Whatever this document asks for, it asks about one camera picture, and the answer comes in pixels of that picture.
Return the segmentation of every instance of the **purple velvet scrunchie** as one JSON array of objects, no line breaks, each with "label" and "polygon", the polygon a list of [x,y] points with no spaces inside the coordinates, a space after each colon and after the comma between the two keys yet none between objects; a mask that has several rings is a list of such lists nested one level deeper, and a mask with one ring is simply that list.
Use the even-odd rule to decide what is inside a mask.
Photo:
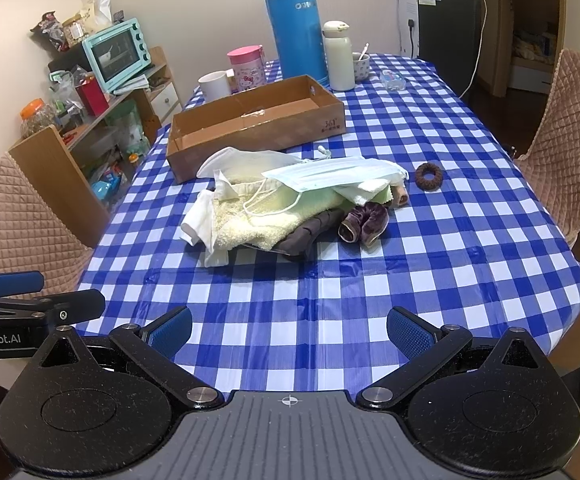
[{"label": "purple velvet scrunchie", "polygon": [[348,213],[339,225],[339,237],[348,243],[361,240],[366,247],[388,227],[388,209],[377,202],[358,205]]}]

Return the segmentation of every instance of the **cardboard box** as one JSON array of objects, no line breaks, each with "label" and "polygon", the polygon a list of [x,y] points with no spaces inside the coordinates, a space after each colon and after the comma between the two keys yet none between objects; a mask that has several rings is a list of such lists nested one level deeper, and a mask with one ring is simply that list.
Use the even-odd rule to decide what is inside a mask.
[{"label": "cardboard box", "polygon": [[298,76],[176,114],[166,158],[180,184],[227,146],[278,151],[345,131],[343,103],[310,76]]}]

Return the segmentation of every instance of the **pink canister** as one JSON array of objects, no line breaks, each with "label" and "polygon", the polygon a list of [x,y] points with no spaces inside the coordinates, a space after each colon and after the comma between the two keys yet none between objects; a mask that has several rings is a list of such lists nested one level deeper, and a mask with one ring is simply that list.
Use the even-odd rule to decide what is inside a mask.
[{"label": "pink canister", "polygon": [[266,84],[263,46],[242,46],[228,52],[239,92]]}]

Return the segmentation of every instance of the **blue gripper pad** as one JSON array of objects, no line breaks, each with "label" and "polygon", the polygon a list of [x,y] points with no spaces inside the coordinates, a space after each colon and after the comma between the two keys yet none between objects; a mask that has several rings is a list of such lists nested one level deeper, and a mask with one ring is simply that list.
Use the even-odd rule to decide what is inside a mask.
[{"label": "blue gripper pad", "polygon": [[386,325],[388,338],[409,360],[423,354],[436,342],[433,333],[394,308],[388,313]]},{"label": "blue gripper pad", "polygon": [[192,313],[185,306],[169,311],[144,328],[146,342],[164,357],[172,360],[190,339]]},{"label": "blue gripper pad", "polygon": [[0,272],[0,298],[17,294],[31,294],[44,288],[44,276],[38,270],[29,272]]}]

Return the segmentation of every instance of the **white cloth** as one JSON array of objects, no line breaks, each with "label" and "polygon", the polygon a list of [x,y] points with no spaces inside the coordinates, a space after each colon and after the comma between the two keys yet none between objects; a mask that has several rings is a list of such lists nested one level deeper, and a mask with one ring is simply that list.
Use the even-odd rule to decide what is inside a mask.
[{"label": "white cloth", "polygon": [[199,192],[181,224],[181,238],[192,246],[201,240],[206,246],[204,267],[221,267],[228,264],[228,251],[214,249],[212,196],[212,191],[207,189]]},{"label": "white cloth", "polygon": [[386,188],[390,189],[390,180],[375,178],[351,186],[335,186],[332,189],[350,200],[354,205],[365,205],[366,202],[371,201],[379,192]]}]

